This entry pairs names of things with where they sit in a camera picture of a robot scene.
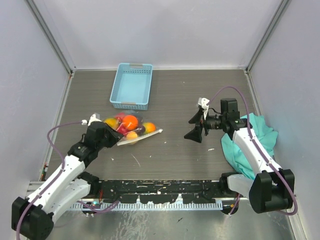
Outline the clear zip top bag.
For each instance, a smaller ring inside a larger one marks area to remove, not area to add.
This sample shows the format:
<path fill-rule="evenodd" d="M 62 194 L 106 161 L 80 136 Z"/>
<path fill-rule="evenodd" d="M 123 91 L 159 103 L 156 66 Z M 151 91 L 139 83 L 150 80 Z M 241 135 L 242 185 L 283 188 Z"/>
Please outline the clear zip top bag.
<path fill-rule="evenodd" d="M 163 132 L 163 129 L 153 121 L 148 121 L 141 113 L 134 110 L 121 111 L 114 116 L 105 118 L 103 122 L 117 133 L 122 134 L 117 146 L 134 145 Z"/>

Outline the orange fake fruit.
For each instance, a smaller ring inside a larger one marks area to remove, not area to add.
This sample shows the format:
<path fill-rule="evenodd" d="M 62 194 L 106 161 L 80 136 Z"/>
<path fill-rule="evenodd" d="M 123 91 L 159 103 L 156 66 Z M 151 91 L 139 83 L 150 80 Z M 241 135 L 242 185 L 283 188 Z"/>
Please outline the orange fake fruit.
<path fill-rule="evenodd" d="M 124 125 L 127 130 L 133 131 L 138 127 L 139 121 L 134 115 L 126 115 L 123 118 L 122 125 Z"/>

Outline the green orange fake mango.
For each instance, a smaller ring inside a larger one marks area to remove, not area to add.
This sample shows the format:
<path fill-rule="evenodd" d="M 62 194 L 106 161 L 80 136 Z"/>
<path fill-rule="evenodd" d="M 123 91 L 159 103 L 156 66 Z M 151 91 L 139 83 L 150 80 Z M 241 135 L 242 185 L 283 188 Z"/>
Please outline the green orange fake mango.
<path fill-rule="evenodd" d="M 111 128 L 113 128 L 114 130 L 116 130 L 119 127 L 119 122 L 114 117 L 106 118 L 103 122 L 106 123 Z"/>

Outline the yellow fake peach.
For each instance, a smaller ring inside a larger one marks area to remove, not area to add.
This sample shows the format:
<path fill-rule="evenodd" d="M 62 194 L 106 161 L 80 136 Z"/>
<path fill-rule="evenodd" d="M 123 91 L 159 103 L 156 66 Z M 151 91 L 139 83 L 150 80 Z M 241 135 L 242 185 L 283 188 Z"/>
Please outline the yellow fake peach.
<path fill-rule="evenodd" d="M 134 140 L 136 138 L 138 138 L 138 134 L 135 131 L 128 132 L 127 135 L 126 135 L 126 139 L 128 141 Z"/>

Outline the red fake apple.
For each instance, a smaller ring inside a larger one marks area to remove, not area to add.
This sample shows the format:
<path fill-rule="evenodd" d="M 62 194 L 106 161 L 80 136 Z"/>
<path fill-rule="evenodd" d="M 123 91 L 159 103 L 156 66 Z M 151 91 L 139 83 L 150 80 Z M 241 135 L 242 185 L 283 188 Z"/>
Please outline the red fake apple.
<path fill-rule="evenodd" d="M 126 114 L 124 112 L 120 112 L 120 113 L 116 114 L 114 118 L 118 122 L 122 122 L 125 116 L 126 116 Z"/>

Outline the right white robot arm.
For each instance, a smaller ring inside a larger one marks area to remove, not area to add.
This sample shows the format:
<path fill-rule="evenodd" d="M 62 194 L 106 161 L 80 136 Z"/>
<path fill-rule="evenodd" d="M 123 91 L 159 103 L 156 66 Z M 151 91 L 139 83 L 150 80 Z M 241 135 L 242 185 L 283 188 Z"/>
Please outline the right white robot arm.
<path fill-rule="evenodd" d="M 283 169 L 263 148 L 257 138 L 250 119 L 240 118 L 240 113 L 224 112 L 222 115 L 210 116 L 208 110 L 199 106 L 197 113 L 189 120 L 194 129 L 184 138 L 202 142 L 202 136 L 209 130 L 223 130 L 241 149 L 248 160 L 254 179 L 242 174 L 231 174 L 219 184 L 219 191 L 225 197 L 235 192 L 249 199 L 252 209 L 260 214 L 278 211 L 293 216 L 298 211 L 294 195 L 295 176 L 290 169 Z"/>

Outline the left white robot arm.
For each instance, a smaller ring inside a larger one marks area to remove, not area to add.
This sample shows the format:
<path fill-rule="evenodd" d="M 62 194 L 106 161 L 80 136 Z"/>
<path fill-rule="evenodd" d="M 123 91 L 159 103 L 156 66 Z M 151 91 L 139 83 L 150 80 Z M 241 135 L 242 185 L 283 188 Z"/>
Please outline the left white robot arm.
<path fill-rule="evenodd" d="M 100 193 L 100 179 L 86 168 L 104 148 L 116 145 L 123 135 L 107 123 L 93 118 L 82 120 L 86 133 L 61 157 L 55 172 L 29 196 L 17 197 L 11 207 L 11 228 L 15 238 L 45 240 L 60 216 L 83 197 L 95 198 Z"/>

